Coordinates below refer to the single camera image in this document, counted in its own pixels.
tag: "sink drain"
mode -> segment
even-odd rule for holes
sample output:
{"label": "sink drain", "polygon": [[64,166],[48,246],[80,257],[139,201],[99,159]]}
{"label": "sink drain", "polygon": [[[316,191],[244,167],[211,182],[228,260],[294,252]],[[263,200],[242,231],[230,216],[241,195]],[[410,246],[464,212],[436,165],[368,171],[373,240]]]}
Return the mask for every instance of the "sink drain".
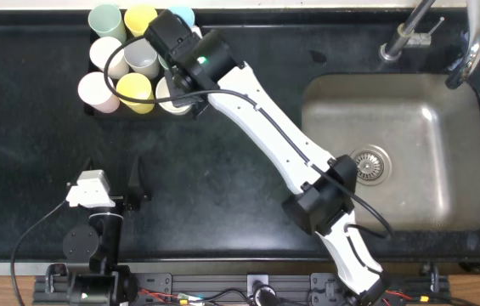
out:
{"label": "sink drain", "polygon": [[357,177],[361,184],[379,184],[390,172],[391,162],[387,153],[375,145],[368,144],[355,150],[351,157],[357,163]]}

